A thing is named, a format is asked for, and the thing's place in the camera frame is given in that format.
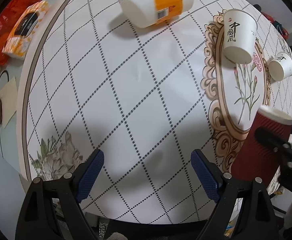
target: barcode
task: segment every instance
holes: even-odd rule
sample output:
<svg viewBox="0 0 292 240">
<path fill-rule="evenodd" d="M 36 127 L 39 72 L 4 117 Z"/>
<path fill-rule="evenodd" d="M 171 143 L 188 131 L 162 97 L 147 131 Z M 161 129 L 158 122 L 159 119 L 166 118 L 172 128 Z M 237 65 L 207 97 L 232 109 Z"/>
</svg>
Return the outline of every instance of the barcode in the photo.
<svg viewBox="0 0 292 240">
<path fill-rule="evenodd" d="M 168 8 L 157 11 L 157 20 L 159 20 L 167 15 L 168 15 Z"/>
</svg>

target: beige paper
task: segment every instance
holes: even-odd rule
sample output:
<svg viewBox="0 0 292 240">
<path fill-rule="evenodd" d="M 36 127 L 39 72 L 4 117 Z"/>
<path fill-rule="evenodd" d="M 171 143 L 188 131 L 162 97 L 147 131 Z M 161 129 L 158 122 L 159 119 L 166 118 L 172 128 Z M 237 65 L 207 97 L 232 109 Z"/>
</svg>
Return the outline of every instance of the beige paper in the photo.
<svg viewBox="0 0 292 240">
<path fill-rule="evenodd" d="M 11 117 L 16 112 L 17 104 L 17 84 L 16 77 L 13 77 L 0 90 L 0 99 L 2 101 L 2 127 L 5 128 Z"/>
</svg>

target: round table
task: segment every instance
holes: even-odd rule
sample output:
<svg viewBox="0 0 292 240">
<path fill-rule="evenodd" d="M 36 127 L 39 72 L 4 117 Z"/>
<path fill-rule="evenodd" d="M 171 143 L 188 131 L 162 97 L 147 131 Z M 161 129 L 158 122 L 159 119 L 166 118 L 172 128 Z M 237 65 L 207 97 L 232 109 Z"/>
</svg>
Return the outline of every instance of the round table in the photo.
<svg viewBox="0 0 292 240">
<path fill-rule="evenodd" d="M 261 104 L 292 116 L 292 76 L 274 82 L 267 66 L 291 51 L 245 0 L 194 0 L 190 11 L 145 29 L 119 1 L 58 0 L 47 14 L 19 87 L 22 170 L 56 179 L 100 148 L 105 165 L 84 211 L 145 224 L 207 219 L 215 203 L 190 153 L 201 149 L 228 171 Z M 248 65 L 222 54 L 231 8 L 258 23 Z"/>
</svg>

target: tissue box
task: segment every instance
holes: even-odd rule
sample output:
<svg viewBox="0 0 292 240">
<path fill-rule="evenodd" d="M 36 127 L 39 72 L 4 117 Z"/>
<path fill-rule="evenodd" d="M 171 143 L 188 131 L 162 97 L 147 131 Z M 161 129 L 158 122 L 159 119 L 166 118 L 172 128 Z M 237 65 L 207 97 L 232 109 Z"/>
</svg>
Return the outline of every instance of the tissue box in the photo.
<svg viewBox="0 0 292 240">
<path fill-rule="evenodd" d="M 29 6 L 12 28 L 2 53 L 24 59 L 36 29 L 49 8 L 43 0 Z"/>
</svg>

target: grid pattern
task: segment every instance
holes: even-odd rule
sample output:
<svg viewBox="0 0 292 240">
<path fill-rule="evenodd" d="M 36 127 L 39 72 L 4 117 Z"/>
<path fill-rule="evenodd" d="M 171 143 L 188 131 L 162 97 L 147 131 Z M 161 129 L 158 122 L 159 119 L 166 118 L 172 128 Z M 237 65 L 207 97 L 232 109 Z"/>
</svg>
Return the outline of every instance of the grid pattern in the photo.
<svg viewBox="0 0 292 240">
<path fill-rule="evenodd" d="M 207 219 L 214 202 L 190 165 L 195 148 L 218 162 L 209 102 L 199 86 L 204 25 L 231 8 L 258 20 L 266 60 L 287 46 L 245 0 L 194 0 L 190 11 L 146 29 L 121 14 L 119 0 L 71 0 L 50 31 L 33 76 L 30 162 L 42 138 L 54 136 L 59 146 L 68 131 L 84 160 L 95 148 L 105 153 L 93 190 L 81 203 L 84 210 L 137 223 Z M 271 103 L 292 115 L 292 77 L 272 84 Z"/>
</svg>

